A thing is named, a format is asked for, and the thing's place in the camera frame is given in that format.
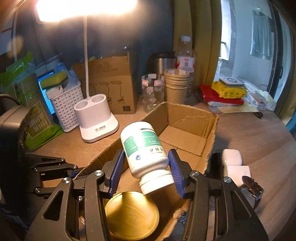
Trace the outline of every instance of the gold lid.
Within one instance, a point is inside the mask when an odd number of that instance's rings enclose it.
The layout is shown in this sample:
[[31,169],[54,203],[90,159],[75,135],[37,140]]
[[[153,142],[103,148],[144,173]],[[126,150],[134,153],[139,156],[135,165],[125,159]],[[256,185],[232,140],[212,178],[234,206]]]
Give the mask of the gold lid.
[[140,240],[151,235],[158,226],[156,204],[139,192],[122,192],[105,206],[112,235],[124,240]]

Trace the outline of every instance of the bottle label with red logo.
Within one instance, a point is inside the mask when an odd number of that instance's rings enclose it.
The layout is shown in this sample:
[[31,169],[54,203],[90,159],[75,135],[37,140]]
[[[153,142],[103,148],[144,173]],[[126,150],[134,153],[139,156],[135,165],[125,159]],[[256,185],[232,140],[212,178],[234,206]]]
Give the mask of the bottle label with red logo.
[[194,73],[195,58],[178,56],[177,68]]

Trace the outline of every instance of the towel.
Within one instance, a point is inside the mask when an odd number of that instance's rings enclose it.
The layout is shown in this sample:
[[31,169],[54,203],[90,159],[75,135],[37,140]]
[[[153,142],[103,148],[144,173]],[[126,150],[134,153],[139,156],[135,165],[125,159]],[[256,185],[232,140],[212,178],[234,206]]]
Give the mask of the towel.
[[253,11],[251,55],[260,59],[272,59],[273,40],[269,17]]

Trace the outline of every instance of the silver bolt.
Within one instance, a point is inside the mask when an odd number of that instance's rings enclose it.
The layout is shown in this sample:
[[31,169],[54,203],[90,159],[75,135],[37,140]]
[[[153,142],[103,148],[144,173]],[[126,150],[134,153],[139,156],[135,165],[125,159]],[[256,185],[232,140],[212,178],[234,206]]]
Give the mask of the silver bolt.
[[231,178],[230,178],[230,177],[224,177],[224,178],[223,178],[223,181],[224,181],[225,183],[231,183]]
[[65,177],[63,179],[63,183],[65,183],[65,184],[68,184],[70,181],[71,181],[71,178],[69,178],[69,177]]
[[98,171],[95,171],[94,174],[99,177],[99,176],[102,176],[104,172],[102,170],[98,170]]
[[190,174],[194,177],[197,177],[200,173],[198,171],[192,171]]

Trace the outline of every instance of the green bottle label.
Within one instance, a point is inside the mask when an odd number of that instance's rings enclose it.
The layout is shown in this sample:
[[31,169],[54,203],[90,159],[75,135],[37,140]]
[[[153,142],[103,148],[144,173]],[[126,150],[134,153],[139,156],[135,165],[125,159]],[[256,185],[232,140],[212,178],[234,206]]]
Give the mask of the green bottle label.
[[131,154],[147,146],[161,146],[161,143],[154,132],[144,131],[138,133],[136,136],[129,137],[124,142],[126,154],[129,157]]

